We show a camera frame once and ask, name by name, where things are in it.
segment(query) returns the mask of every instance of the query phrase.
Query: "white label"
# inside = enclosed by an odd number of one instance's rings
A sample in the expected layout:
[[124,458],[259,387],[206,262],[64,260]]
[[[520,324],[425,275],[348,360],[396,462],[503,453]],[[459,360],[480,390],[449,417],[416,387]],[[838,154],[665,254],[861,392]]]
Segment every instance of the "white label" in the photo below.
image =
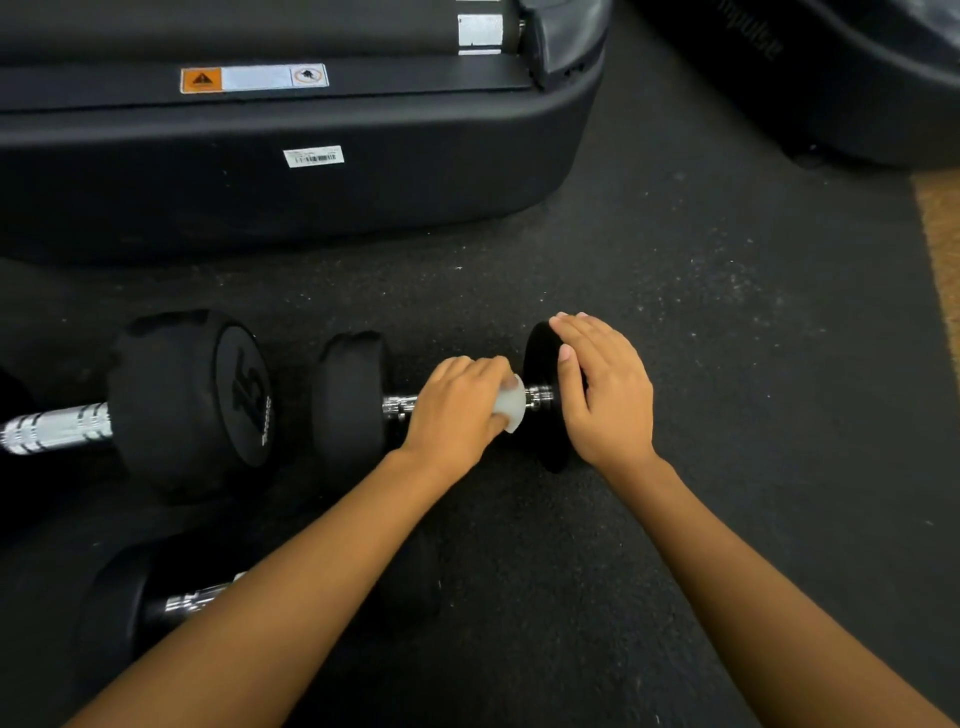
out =
[[460,45],[503,45],[503,15],[457,15]]
[[180,93],[273,91],[283,88],[324,88],[330,85],[322,63],[296,65],[228,65],[183,68]]
[[310,149],[284,149],[287,164],[291,169],[297,167],[319,167],[322,164],[343,164],[344,150],[338,144],[335,147],[312,147]]

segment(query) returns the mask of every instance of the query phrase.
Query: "dumbbell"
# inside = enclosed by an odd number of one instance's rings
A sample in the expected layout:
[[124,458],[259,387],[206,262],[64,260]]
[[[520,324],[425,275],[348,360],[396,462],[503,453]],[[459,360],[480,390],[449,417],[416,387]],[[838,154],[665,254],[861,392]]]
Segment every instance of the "dumbbell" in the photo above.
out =
[[[132,546],[95,577],[74,633],[76,675],[92,695],[154,644],[201,612],[244,575],[241,558],[206,549],[191,536]],[[364,603],[365,616],[391,635],[440,613],[440,566],[433,541],[416,529]]]
[[212,310],[147,316],[110,353],[108,401],[4,411],[0,450],[25,457],[112,442],[132,474],[180,502],[216,495],[229,475],[266,464],[273,392],[241,323]]
[[[549,324],[537,324],[523,356],[519,408],[500,406],[504,397],[494,408],[520,419],[517,435],[551,473],[566,466],[573,450],[557,383],[561,343]],[[343,493],[372,471],[399,445],[402,425],[416,405],[417,395],[394,392],[390,350],[381,334],[344,333],[330,339],[314,368],[312,401],[314,446],[324,464],[326,487]]]

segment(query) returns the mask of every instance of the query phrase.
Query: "dumbbell handle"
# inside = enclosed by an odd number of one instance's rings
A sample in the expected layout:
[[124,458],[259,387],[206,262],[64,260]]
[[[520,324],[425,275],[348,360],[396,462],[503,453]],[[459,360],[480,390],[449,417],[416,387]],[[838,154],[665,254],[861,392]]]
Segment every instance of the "dumbbell handle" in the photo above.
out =
[[[241,571],[233,577],[233,581],[236,581],[245,573],[245,571]],[[168,596],[162,600],[162,606],[158,605],[158,609],[148,609],[147,614],[162,624],[164,628],[175,629],[197,612],[201,612],[211,601],[220,596],[233,581],[226,584],[216,584],[196,592]]]
[[106,402],[15,417],[0,429],[0,448],[13,455],[36,455],[112,439]]
[[[527,411],[536,412],[549,407],[554,399],[553,388],[544,385],[535,385],[526,388]],[[388,420],[403,422],[417,406],[418,395],[391,395],[383,398],[383,416]]]

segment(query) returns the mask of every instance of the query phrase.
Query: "hand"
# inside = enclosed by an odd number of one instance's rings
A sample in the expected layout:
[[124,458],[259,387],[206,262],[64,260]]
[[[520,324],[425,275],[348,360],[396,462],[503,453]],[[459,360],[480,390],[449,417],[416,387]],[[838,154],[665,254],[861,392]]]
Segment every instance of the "hand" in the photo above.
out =
[[657,458],[654,387],[636,349],[586,313],[559,313],[550,327],[564,340],[557,367],[573,447],[607,480],[644,468]]
[[507,418],[492,412],[500,388],[511,386],[517,386],[516,377],[503,356],[447,359],[423,386],[401,450],[418,457],[448,488],[506,428]]

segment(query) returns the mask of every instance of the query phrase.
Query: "warning label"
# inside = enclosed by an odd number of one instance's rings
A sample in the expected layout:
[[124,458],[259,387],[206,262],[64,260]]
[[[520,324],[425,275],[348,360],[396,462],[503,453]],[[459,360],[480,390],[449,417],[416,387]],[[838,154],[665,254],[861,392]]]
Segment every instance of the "warning label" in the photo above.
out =
[[223,74],[219,68],[185,68],[180,82],[183,93],[218,93],[224,90]]
[[229,65],[183,68],[180,93],[273,91],[284,88],[324,88],[330,85],[322,63],[296,65]]

